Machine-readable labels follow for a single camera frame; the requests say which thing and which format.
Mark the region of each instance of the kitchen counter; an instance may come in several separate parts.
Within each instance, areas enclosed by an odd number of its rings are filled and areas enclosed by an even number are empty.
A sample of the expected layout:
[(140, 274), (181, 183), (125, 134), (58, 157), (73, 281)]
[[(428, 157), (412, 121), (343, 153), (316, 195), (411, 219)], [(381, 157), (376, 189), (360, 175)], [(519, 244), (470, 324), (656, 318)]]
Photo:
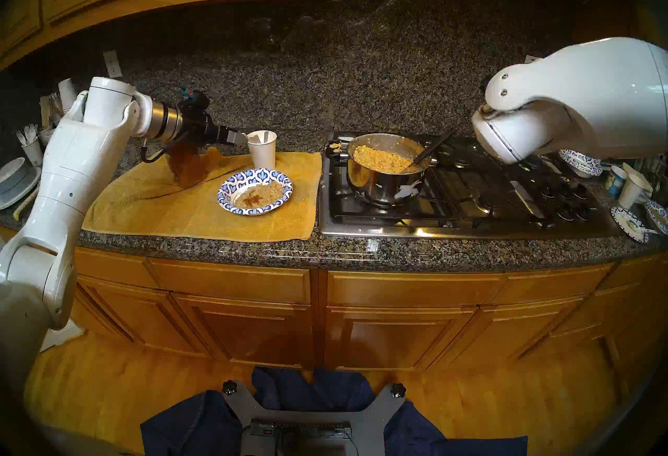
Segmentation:
[[(326, 133), (281, 131), (279, 151), (320, 152)], [(118, 177), (140, 162), (140, 141), (132, 139), (119, 162)], [(221, 147), (224, 155), (247, 153), (245, 147)], [(602, 205), (611, 199), (597, 182), (590, 188)], [(15, 206), (0, 211), (0, 226), (19, 229)], [(220, 264), (284, 268), (327, 268), (367, 271), (510, 271), (600, 264), (668, 250), (668, 239), (651, 235), (639, 244), (621, 230), (618, 236), (565, 240), (413, 240), (325, 237), (316, 219), (309, 240), (247, 244), (200, 238), (110, 235), (82, 231), (80, 246), (122, 253)]]

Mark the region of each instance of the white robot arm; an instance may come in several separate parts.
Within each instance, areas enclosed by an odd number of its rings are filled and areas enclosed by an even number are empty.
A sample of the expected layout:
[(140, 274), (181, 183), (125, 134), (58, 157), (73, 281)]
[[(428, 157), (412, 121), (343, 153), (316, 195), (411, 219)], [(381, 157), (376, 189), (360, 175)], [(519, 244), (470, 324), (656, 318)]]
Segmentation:
[(557, 149), (598, 158), (668, 150), (668, 52), (641, 40), (576, 44), (509, 66), (485, 100), (474, 130), (504, 163)]
[(240, 142), (233, 129), (213, 125), (203, 99), (203, 107), (173, 109), (129, 84), (95, 77), (61, 120), (44, 153), (30, 217), (0, 252), (0, 376), (19, 395), (47, 328), (68, 321), (81, 225), (129, 138)]

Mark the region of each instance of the brown bottle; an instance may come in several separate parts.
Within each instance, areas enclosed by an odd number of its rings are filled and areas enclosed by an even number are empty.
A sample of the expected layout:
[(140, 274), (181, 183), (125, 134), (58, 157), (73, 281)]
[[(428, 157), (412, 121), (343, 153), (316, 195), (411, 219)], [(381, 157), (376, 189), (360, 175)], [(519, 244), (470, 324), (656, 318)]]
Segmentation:
[(206, 179), (208, 172), (194, 143), (179, 141), (166, 156), (174, 179), (181, 188), (190, 188)]

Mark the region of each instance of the electrical outlet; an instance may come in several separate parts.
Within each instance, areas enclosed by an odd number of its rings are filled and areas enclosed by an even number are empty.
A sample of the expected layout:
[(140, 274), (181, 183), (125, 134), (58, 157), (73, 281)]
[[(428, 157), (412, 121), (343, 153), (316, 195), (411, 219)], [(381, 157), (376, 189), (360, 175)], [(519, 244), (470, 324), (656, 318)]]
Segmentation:
[(107, 64), (107, 73), (109, 73), (110, 79), (118, 78), (123, 76), (121, 73), (121, 66), (118, 64), (118, 57), (116, 56), (116, 50), (110, 50), (108, 52), (102, 52), (104, 57), (104, 63)]

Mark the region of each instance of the wooden floor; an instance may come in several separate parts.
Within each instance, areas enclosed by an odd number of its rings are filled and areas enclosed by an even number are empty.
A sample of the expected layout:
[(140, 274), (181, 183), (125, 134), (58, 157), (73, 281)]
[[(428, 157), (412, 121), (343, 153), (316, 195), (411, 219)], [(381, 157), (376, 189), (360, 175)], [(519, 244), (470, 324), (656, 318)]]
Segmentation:
[[(230, 378), (250, 384), (251, 372), (88, 332), (39, 355), (25, 400), (42, 423), (143, 452), (142, 421)], [(569, 454), (617, 400), (612, 370), (593, 343), (560, 359), (524, 360), (512, 370), (365, 376), (375, 391), (403, 382), (408, 399), (446, 437), (528, 435), (531, 455)]]

